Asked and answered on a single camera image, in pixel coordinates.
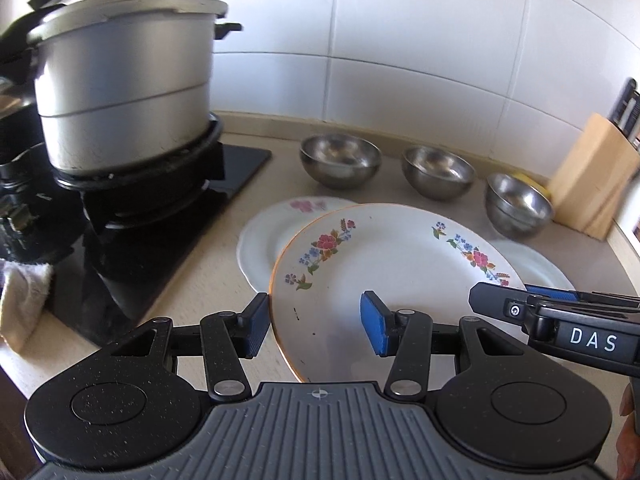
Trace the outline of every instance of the wooden knife block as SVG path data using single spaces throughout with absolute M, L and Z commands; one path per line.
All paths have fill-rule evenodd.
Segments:
M 593 114 L 549 182 L 555 222 L 598 240 L 609 233 L 640 155 L 601 115 Z

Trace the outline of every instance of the knife handle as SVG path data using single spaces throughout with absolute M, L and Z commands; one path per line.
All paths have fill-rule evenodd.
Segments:
M 629 114 L 629 118 L 626 120 L 625 129 L 623 130 L 624 136 L 629 140 L 629 142 L 633 142 L 633 133 L 636 127 L 636 123 L 638 122 L 638 117 L 640 116 L 640 95 L 638 92 L 634 92 L 634 99 L 636 100 L 631 113 Z
M 622 90 L 622 94 L 620 94 L 620 97 L 617 100 L 616 107 L 613 109 L 609 117 L 609 121 L 614 123 L 617 127 L 620 127 L 620 119 L 622 119 L 622 116 L 625 114 L 626 107 L 629 106 L 629 101 L 631 101 L 631 97 L 633 96 L 634 91 L 637 87 L 638 84 L 632 77 L 626 80 L 626 84 Z

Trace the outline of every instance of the pressure cooker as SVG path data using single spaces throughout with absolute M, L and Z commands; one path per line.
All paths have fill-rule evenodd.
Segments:
M 226 11 L 220 0 L 44 7 L 0 38 L 0 87 L 34 91 L 57 170 L 95 176 L 146 164 L 205 133 L 214 39 L 242 29 L 216 23 Z

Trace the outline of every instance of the plate with orange rim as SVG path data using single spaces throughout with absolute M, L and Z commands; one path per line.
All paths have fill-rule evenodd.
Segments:
M 236 259 L 252 289 L 269 290 L 273 266 L 294 234 L 327 212 L 354 204 L 333 196 L 299 196 L 273 204 L 251 218 L 238 238 Z
M 271 322 L 278 347 L 300 381 L 377 381 L 392 358 L 377 357 L 360 323 L 360 295 L 373 290 L 391 310 L 410 308 L 436 323 L 473 314 L 478 282 L 524 284 L 479 235 L 422 209 L 360 204 L 327 213 L 302 229 L 271 273 Z M 495 326 L 526 341 L 519 327 Z M 452 356 L 432 356 L 430 389 L 455 375 Z

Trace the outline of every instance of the pressure cooker lid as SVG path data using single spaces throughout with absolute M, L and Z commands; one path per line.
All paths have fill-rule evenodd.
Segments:
M 227 4 L 220 0 L 83 0 L 44 17 L 42 23 L 29 33 L 29 42 L 39 43 L 126 14 L 165 11 L 223 17 L 226 10 Z

